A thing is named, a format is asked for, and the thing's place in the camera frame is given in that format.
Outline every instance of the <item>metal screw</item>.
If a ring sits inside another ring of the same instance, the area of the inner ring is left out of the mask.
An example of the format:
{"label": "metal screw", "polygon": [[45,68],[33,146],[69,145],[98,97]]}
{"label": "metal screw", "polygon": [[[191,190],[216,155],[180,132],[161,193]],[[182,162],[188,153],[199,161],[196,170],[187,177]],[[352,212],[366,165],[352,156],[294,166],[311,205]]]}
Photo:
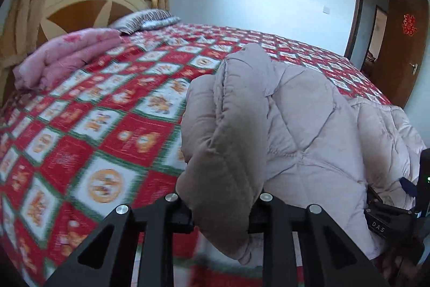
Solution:
{"label": "metal screw", "polygon": [[128,207],[124,204],[121,204],[115,210],[118,214],[125,214],[128,212]]}
{"label": "metal screw", "polygon": [[263,192],[260,195],[260,200],[265,201],[265,202],[270,202],[273,200],[273,196],[271,194],[268,194],[267,192]]}
{"label": "metal screw", "polygon": [[178,195],[175,193],[167,194],[165,197],[167,202],[175,202],[178,199]]}
{"label": "metal screw", "polygon": [[309,206],[309,211],[313,214],[320,214],[322,212],[322,208],[317,204],[311,204]]}

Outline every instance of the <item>pillow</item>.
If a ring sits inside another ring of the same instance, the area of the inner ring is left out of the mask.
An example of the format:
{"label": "pillow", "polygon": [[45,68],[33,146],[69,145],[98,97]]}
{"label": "pillow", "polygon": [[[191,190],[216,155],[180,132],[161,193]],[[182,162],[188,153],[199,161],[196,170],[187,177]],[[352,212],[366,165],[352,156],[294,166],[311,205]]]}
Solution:
{"label": "pillow", "polygon": [[163,28],[166,26],[174,25],[175,23],[178,23],[181,21],[181,19],[177,16],[168,17],[164,20],[154,20],[154,21],[145,21],[140,26],[141,30],[157,30],[159,28]]}
{"label": "pillow", "polygon": [[171,17],[168,11],[161,9],[146,9],[126,15],[114,23],[109,25],[110,28],[115,28],[121,33],[132,34],[140,30],[141,24],[145,21],[164,20]]}

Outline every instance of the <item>beige puffer jacket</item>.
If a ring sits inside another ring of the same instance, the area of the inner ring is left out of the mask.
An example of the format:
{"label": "beige puffer jacket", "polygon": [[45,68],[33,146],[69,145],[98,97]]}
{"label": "beige puffer jacket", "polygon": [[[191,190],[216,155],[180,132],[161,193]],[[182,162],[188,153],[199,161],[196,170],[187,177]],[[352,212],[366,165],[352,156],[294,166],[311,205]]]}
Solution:
{"label": "beige puffer jacket", "polygon": [[299,207],[321,205],[369,257],[383,243],[363,214],[369,182],[388,204],[410,208],[423,141],[398,107],[347,101],[321,73],[271,61],[257,44],[191,82],[181,123],[188,163],[176,190],[204,236],[242,264],[261,264],[247,233],[262,188]]}

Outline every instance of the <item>red checkered bedspread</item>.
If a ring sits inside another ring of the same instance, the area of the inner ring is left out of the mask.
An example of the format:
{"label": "red checkered bedspread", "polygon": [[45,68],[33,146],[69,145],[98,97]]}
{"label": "red checkered bedspread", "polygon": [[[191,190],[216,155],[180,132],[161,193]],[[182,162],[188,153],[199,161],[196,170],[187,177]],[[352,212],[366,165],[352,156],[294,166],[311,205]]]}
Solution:
{"label": "red checkered bedspread", "polygon": [[[279,36],[179,24],[125,42],[5,110],[1,244],[30,286],[43,285],[114,207],[140,207],[174,190],[186,165],[180,121],[190,81],[246,43],[322,72],[341,94],[389,104],[345,58]],[[174,256],[178,286],[261,285],[260,268],[241,267],[197,231],[176,235]]]}

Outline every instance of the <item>yellow headboard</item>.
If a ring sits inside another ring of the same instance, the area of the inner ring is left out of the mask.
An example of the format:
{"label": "yellow headboard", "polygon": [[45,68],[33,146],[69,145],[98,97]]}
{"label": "yellow headboard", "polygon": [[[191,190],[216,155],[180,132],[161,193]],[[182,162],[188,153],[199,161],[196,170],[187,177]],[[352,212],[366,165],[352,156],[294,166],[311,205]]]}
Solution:
{"label": "yellow headboard", "polygon": [[107,27],[120,17],[148,9],[145,0],[45,0],[37,46],[88,27]]}

